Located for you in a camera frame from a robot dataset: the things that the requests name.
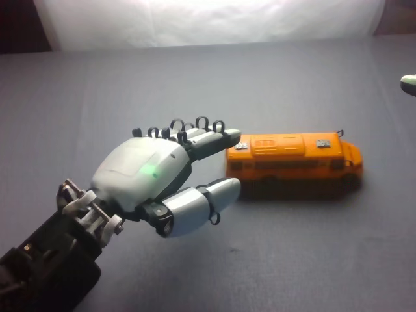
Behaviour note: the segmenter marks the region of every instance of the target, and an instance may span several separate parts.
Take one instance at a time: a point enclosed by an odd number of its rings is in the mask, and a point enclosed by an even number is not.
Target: green light
[[[152,166],[151,164],[145,164],[143,165],[143,167],[140,169],[140,172],[142,174],[148,174],[148,175],[153,175],[156,171],[156,166]]]

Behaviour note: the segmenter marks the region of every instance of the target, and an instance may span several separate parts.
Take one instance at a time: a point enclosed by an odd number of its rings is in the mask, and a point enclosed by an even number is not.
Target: gray surface
[[[245,133],[333,131],[365,185],[335,203],[237,203],[164,240],[127,222],[77,311],[415,311],[416,36],[0,57],[0,252],[88,186],[131,129],[206,114]],[[224,155],[187,185],[221,177]]]

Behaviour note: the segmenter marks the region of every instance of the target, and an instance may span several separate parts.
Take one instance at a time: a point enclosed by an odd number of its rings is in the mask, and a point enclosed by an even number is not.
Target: white backdrop
[[[34,0],[54,50],[366,36],[384,0]]]

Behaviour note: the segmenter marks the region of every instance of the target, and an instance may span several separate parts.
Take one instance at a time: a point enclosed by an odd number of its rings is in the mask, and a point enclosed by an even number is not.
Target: orange toy bus
[[[242,181],[342,179],[359,183],[363,159],[357,147],[333,133],[242,135],[227,150],[227,177]]]

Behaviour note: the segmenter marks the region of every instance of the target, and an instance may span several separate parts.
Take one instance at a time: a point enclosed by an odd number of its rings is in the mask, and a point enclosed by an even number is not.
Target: orange roof
[[[342,158],[337,133],[297,133],[286,135],[242,135],[241,147],[229,148],[229,159],[321,159]]]

